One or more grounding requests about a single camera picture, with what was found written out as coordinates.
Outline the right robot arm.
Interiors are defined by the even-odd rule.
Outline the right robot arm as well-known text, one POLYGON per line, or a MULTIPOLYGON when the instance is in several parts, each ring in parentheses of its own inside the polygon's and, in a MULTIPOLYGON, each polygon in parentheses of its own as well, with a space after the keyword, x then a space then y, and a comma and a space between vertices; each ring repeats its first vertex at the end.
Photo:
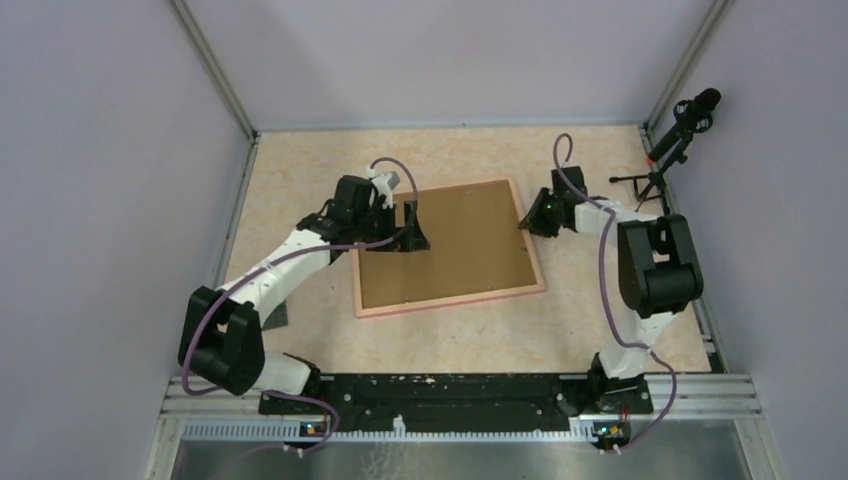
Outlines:
POLYGON ((521 229, 552 238, 562 229, 599 238, 599 285, 613 341, 593 358, 586 397, 612 412, 636 390, 663 329, 701 297, 704 281, 686 218, 628 209, 589 196, 578 167, 555 168, 521 229))

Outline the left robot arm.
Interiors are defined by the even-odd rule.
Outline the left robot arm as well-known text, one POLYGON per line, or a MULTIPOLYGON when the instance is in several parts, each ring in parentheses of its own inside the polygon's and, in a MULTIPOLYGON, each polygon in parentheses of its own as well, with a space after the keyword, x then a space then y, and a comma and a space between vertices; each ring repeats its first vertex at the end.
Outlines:
POLYGON ((310 379, 313 366, 267 352, 263 329, 299 285, 345 252, 429 249, 417 200, 394 199, 399 182, 395 171, 343 176, 324 206, 302 218, 257 265, 222 286, 197 288, 188 300, 177 356, 183 376, 210 382, 209 392, 275 390, 295 412, 314 410, 321 388, 310 379))

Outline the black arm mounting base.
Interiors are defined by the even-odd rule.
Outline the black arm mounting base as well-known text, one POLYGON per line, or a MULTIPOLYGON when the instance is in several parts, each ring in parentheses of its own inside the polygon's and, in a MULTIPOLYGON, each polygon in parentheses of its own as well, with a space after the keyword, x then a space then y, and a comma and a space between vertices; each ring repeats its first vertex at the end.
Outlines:
POLYGON ((580 415, 654 411, 645 380, 607 388, 584 374, 333 374, 310 381, 305 393, 317 402, 265 394, 258 411, 327 419, 336 410, 340 433, 385 432, 396 418, 413 433, 557 432, 580 415))

